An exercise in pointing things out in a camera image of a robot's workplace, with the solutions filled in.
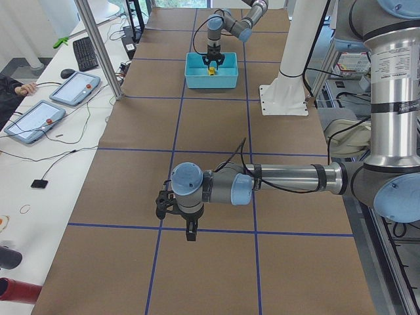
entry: computer mouse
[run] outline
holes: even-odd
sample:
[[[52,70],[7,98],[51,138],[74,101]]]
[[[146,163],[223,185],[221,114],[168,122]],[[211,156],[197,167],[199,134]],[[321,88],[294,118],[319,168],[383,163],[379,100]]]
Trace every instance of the computer mouse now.
[[[69,76],[71,76],[75,72],[76,72],[76,70],[73,70],[73,69],[64,69],[64,70],[61,71],[60,77],[62,79],[67,79]]]

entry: hand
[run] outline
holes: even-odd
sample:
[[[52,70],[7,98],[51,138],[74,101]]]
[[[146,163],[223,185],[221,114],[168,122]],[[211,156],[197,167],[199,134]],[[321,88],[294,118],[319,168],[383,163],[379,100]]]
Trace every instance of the hand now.
[[[31,95],[37,90],[37,84],[35,82],[29,84],[23,84],[21,87],[16,87],[14,92],[20,96]]]

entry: tablet screen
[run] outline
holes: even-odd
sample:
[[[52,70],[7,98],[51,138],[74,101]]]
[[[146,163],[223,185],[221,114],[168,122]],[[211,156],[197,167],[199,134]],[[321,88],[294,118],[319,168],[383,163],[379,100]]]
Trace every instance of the tablet screen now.
[[[77,73],[71,80],[66,82],[66,84],[61,87],[56,94],[54,94],[54,97],[71,102],[80,94],[86,85],[91,83],[91,81],[91,76],[84,75],[83,73]]]
[[[32,133],[36,132],[38,128],[45,124],[48,118],[58,113],[58,108],[52,107],[46,103],[40,103],[34,110],[13,123],[9,127],[9,131],[20,137],[27,139]]]

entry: person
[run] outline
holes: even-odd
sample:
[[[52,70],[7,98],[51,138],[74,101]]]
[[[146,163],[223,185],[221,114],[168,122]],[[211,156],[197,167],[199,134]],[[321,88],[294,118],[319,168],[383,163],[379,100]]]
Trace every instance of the person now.
[[[0,130],[3,129],[24,97],[32,95],[36,90],[35,82],[23,84],[0,73]]]

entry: blue plastic box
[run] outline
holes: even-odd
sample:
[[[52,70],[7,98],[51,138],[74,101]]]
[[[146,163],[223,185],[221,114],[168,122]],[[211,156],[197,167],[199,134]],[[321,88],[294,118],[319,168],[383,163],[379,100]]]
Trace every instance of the blue plastic box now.
[[[219,66],[215,75],[209,75],[203,58],[196,52],[186,54],[185,79],[190,89],[233,89],[238,80],[238,61],[236,53],[226,52],[223,65]]]

